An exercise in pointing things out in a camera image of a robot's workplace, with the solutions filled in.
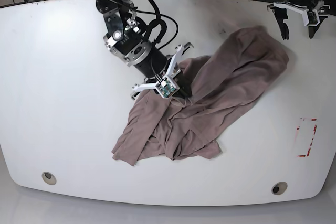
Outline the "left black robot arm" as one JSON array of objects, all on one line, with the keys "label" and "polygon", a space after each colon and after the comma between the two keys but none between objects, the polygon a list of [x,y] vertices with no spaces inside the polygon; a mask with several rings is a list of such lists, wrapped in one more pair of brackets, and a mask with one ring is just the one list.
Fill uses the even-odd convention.
[{"label": "left black robot arm", "polygon": [[308,28],[309,38],[313,38],[323,21],[329,16],[335,16],[335,0],[283,0],[267,6],[271,10],[280,29],[283,40],[289,39],[289,28],[285,21],[287,11],[301,15],[303,25]]}]

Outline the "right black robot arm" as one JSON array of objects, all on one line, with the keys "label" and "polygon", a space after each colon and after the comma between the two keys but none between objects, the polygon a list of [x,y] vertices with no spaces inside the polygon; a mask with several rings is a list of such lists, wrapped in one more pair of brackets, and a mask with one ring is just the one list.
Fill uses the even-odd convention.
[{"label": "right black robot arm", "polygon": [[181,56],[192,46],[178,45],[173,55],[164,55],[157,48],[167,31],[154,0],[148,0],[154,11],[154,19],[146,24],[137,16],[140,11],[131,0],[96,0],[96,8],[103,15],[107,27],[104,43],[107,49],[127,66],[140,71],[145,79],[132,87],[131,98],[142,91],[153,90],[164,99],[189,98],[190,83],[178,66]]}]

